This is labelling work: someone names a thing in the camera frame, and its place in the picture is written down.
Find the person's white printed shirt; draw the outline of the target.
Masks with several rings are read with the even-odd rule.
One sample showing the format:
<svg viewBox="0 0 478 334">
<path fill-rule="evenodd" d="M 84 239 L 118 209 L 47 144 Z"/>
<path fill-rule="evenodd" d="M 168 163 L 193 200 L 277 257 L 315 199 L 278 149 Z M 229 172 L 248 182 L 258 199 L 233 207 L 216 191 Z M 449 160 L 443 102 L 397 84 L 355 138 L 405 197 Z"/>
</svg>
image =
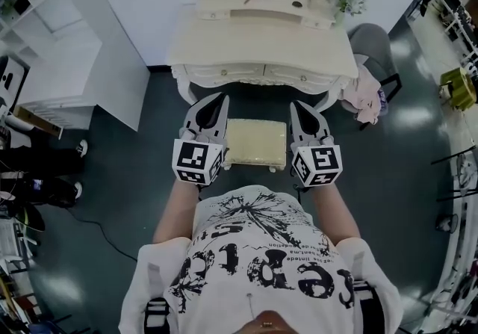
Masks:
<svg viewBox="0 0 478 334">
<path fill-rule="evenodd" d="M 400 294 L 362 238 L 334 245 L 298 200 L 250 185 L 199 200 L 191 238 L 140 248 L 120 334 L 238 334 L 263 311 L 297 334 L 395 334 Z"/>
</svg>

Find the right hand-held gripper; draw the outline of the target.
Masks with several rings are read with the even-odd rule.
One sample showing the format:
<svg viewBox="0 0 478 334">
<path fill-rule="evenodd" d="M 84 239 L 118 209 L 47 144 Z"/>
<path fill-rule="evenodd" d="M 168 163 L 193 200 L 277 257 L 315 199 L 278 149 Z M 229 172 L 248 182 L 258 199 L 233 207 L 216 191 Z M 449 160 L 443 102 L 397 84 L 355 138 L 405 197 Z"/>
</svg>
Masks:
<svg viewBox="0 0 478 334">
<path fill-rule="evenodd" d="M 302 185 L 313 188 L 335 183 L 343 171 L 341 148 L 329 136 L 325 117 L 304 102 L 292 102 L 290 112 L 292 168 Z"/>
</svg>

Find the person's right forearm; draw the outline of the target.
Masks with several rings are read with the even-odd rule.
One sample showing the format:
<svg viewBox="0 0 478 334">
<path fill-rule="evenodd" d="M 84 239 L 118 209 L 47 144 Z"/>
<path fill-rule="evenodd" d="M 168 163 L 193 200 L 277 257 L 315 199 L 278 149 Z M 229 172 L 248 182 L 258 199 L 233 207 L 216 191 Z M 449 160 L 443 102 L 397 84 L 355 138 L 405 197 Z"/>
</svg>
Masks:
<svg viewBox="0 0 478 334">
<path fill-rule="evenodd" d="M 312 188 L 312 197 L 322 232 L 337 245 L 360 238 L 359 228 L 335 184 Z"/>
</svg>

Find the white machine with black marks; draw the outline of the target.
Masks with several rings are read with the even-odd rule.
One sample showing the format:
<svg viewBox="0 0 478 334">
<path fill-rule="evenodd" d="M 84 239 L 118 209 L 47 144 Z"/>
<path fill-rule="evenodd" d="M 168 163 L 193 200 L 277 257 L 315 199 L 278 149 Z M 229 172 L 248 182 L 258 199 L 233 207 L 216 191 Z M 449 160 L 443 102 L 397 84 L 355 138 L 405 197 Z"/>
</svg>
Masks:
<svg viewBox="0 0 478 334">
<path fill-rule="evenodd" d="M 0 57 L 0 98 L 9 108 L 16 104 L 27 74 L 28 69 L 12 57 Z"/>
</svg>

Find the white shelf unit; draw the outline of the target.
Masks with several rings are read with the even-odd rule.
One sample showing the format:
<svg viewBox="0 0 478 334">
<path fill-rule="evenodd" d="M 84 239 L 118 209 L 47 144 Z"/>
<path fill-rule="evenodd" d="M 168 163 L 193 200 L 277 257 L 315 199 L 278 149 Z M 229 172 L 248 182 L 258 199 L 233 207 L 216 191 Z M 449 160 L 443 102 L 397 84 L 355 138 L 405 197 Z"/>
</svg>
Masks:
<svg viewBox="0 0 478 334">
<path fill-rule="evenodd" d="M 0 57 L 28 69 L 16 106 L 65 129 L 102 108 L 137 129 L 149 71 L 108 0 L 0 0 Z"/>
</svg>

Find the grey chair with black legs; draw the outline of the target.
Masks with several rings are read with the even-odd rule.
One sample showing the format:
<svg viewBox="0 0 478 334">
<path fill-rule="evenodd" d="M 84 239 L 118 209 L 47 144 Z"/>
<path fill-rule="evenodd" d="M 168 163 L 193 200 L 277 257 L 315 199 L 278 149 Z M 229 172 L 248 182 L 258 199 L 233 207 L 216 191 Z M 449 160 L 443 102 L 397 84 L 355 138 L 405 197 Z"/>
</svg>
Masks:
<svg viewBox="0 0 478 334">
<path fill-rule="evenodd" d="M 350 35 L 353 56 L 357 66 L 365 65 L 385 92 L 388 106 L 402 89 L 403 84 L 391 52 L 388 33 L 378 25 L 365 23 L 356 27 Z M 362 131 L 369 123 L 362 125 Z"/>
</svg>

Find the long white table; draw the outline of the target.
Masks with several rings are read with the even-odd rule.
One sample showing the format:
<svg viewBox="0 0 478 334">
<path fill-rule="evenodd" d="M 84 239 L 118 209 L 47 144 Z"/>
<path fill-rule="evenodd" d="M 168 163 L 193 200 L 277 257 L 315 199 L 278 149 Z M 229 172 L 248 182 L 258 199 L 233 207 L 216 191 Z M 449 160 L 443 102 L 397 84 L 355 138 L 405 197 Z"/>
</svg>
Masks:
<svg viewBox="0 0 478 334">
<path fill-rule="evenodd" d="M 432 293 L 429 318 L 431 332 L 466 322 L 476 322 L 473 304 L 478 300 L 478 146 L 440 160 L 450 165 L 453 185 L 438 202 L 451 201 L 448 214 L 459 216 L 459 225 L 449 235 L 447 252 L 436 290 Z"/>
</svg>

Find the white dressing table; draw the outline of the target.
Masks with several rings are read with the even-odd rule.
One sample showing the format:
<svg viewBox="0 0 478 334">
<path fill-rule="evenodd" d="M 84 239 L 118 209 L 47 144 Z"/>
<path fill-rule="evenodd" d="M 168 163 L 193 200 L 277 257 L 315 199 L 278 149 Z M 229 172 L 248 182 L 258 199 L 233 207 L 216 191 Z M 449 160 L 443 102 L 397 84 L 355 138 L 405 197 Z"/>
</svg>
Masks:
<svg viewBox="0 0 478 334">
<path fill-rule="evenodd" d="M 359 70 L 332 0 L 197 0 L 179 12 L 167 50 L 181 97 L 191 86 L 293 87 L 331 107 Z M 302 3 L 301 8 L 292 5 Z"/>
</svg>

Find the cream upholstered stool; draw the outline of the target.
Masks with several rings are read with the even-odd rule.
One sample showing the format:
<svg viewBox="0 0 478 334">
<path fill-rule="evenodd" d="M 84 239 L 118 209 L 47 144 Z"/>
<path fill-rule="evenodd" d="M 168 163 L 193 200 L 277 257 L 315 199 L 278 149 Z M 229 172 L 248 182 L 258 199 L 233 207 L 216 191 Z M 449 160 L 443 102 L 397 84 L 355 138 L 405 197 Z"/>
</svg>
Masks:
<svg viewBox="0 0 478 334">
<path fill-rule="evenodd" d="M 271 173 L 287 165 L 286 124 L 271 120 L 228 119 L 224 170 L 233 165 L 267 167 Z"/>
</svg>

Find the pink cloth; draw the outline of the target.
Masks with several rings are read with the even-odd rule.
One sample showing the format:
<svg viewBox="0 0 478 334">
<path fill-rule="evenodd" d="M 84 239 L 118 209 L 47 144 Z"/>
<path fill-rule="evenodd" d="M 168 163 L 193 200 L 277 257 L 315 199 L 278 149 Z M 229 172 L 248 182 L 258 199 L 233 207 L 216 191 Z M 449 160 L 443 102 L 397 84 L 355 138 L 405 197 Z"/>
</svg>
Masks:
<svg viewBox="0 0 478 334">
<path fill-rule="evenodd" d="M 381 84 L 363 64 L 358 65 L 358 77 L 341 90 L 338 100 L 362 125 L 375 125 L 379 117 L 388 112 L 388 101 Z"/>
</svg>

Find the brown cardboard box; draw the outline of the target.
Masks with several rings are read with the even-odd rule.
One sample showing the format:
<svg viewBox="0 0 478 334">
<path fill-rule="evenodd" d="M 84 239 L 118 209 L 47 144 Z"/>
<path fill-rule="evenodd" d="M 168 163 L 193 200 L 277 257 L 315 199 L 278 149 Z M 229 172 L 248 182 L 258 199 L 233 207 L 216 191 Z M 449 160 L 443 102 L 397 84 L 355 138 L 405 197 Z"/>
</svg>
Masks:
<svg viewBox="0 0 478 334">
<path fill-rule="evenodd" d="M 37 116 L 26 108 L 16 106 L 13 111 L 13 115 L 18 120 L 21 120 L 24 123 L 27 123 L 35 128 L 38 128 L 54 137 L 58 140 L 61 139 L 63 134 L 63 128 L 57 126 L 54 123 L 51 123 L 48 120 L 43 119 L 42 117 Z"/>
</svg>

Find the person's left forearm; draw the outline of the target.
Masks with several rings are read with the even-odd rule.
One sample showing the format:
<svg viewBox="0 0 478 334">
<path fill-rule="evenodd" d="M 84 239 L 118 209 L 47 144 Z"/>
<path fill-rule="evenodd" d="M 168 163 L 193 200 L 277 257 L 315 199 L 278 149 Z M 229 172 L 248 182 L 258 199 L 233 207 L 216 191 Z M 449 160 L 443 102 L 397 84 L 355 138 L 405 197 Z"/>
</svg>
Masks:
<svg viewBox="0 0 478 334">
<path fill-rule="evenodd" d="M 159 244 L 174 238 L 191 238 L 198 202 L 199 189 L 195 184 L 175 180 L 152 243 Z"/>
</svg>

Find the white cluttered desk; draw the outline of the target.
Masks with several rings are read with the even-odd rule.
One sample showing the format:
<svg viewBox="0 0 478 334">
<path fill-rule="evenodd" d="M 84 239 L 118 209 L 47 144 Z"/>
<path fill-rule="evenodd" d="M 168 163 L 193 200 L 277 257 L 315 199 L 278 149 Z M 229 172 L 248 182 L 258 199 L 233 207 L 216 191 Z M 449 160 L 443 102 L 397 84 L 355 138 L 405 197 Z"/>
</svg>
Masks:
<svg viewBox="0 0 478 334">
<path fill-rule="evenodd" d="M 461 40 L 464 46 L 461 63 L 478 69 L 478 21 L 460 0 L 413 0 L 405 12 L 408 21 L 424 18 L 428 10 L 434 10 L 444 33 L 452 42 Z"/>
</svg>

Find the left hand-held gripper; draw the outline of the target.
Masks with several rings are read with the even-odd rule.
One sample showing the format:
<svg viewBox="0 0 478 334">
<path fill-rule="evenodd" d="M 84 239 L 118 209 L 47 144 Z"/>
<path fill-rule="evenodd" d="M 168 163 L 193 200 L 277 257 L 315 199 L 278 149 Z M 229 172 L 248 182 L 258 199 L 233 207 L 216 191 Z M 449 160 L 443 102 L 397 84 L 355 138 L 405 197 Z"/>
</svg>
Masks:
<svg viewBox="0 0 478 334">
<path fill-rule="evenodd" d="M 197 186 L 215 181 L 227 151 L 228 114 L 225 93 L 213 93 L 190 106 L 173 146 L 172 169 L 179 181 Z"/>
</svg>

